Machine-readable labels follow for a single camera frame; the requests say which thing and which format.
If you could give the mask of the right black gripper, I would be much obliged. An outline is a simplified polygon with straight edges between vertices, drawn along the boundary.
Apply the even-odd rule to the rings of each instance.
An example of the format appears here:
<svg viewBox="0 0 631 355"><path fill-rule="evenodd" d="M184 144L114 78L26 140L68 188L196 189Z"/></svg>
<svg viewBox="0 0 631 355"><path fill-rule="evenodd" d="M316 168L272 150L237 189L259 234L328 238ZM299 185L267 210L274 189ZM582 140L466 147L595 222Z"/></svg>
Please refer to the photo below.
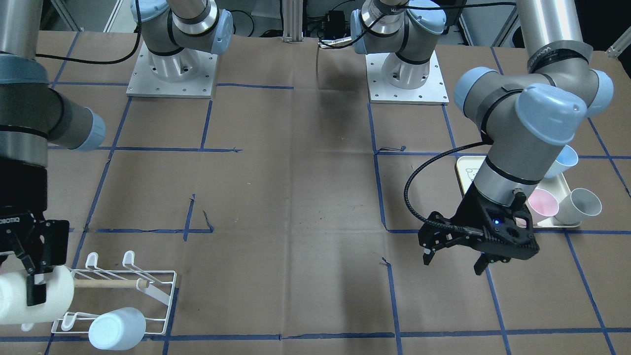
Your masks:
<svg viewBox="0 0 631 355"><path fill-rule="evenodd" d="M43 273L66 264L70 223L47 220L47 170L18 160L0 162L1 251L14 252L27 273L27 306L47 298Z"/></svg>

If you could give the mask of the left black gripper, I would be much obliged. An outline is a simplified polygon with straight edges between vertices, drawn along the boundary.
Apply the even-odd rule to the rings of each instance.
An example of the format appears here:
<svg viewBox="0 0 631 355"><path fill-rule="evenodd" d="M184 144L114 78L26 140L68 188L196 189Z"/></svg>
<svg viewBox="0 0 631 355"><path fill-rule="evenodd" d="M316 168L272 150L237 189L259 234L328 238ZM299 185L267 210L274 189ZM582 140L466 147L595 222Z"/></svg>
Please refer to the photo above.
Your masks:
<svg viewBox="0 0 631 355"><path fill-rule="evenodd" d="M505 206L487 199L472 184L455 213L454 224L483 232L481 237L469 238L471 248L485 253L475 261L477 276L493 263L493 255L528 260L539 252L526 195L521 190L511 193ZM423 264L430 265L434 256L434 249L424 249Z"/></svg>

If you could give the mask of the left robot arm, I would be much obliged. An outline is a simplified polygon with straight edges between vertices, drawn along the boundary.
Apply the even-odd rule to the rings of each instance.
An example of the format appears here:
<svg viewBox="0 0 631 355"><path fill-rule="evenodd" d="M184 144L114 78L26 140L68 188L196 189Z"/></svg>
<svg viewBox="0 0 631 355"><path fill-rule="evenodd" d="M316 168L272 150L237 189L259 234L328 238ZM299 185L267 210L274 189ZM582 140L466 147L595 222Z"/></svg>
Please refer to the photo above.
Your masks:
<svg viewBox="0 0 631 355"><path fill-rule="evenodd" d="M428 74L445 9L431 0L365 0L350 16L358 54L387 53L388 81L417 88ZM404 186L408 211L423 222L419 245L429 265L437 251L461 245L481 252L476 275L491 263L528 260L539 252L526 200L586 117L604 111L613 82L590 68L593 48L582 39L574 0L515 0L527 50L528 74L503 75L477 67L456 83L454 102L480 131L482 141L445 151L417 168ZM410 203L414 178L455 151L489 144L454 216L424 217Z"/></svg>

